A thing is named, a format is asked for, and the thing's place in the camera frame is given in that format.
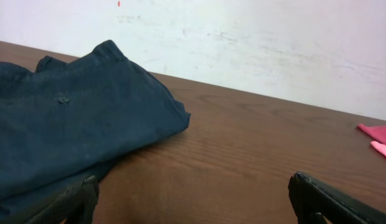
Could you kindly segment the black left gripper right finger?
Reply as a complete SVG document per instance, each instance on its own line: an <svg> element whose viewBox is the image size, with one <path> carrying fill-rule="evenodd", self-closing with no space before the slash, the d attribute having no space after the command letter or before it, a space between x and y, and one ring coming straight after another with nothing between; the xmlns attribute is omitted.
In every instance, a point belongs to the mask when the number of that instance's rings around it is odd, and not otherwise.
<svg viewBox="0 0 386 224"><path fill-rule="evenodd" d="M386 224L386 214L303 172L288 184L298 224Z"/></svg>

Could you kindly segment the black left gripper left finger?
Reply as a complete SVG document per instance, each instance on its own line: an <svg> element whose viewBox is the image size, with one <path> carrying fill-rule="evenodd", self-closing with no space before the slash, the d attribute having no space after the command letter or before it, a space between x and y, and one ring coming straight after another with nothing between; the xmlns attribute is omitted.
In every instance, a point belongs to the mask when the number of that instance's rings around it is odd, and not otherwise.
<svg viewBox="0 0 386 224"><path fill-rule="evenodd" d="M67 187L29 218L28 224L91 224L100 189L94 175Z"/></svg>

